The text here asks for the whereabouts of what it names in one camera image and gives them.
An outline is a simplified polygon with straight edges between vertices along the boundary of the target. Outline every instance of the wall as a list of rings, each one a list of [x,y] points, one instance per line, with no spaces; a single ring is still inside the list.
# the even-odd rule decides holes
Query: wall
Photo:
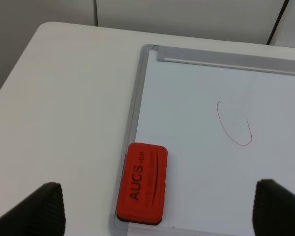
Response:
[[[271,45],[295,48],[295,0],[287,5]]]
[[[94,25],[93,0],[0,0],[0,88],[36,29],[49,21]]]
[[[266,44],[284,0],[97,0],[98,26]]]

